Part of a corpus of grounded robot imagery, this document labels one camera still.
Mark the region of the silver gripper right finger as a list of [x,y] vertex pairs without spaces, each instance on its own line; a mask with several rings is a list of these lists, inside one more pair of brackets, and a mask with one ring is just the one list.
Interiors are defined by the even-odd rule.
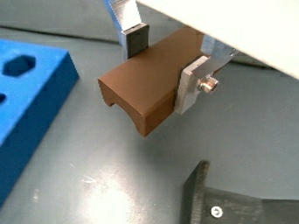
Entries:
[[219,81],[214,74],[229,64],[239,51],[214,37],[205,35],[201,56],[185,67],[177,92],[174,110],[183,114],[194,105],[199,93],[211,94]]

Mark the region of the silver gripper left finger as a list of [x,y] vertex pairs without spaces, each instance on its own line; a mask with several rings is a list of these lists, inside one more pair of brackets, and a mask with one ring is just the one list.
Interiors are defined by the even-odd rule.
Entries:
[[142,21],[137,0],[103,0],[113,18],[125,58],[129,60],[149,47],[150,25]]

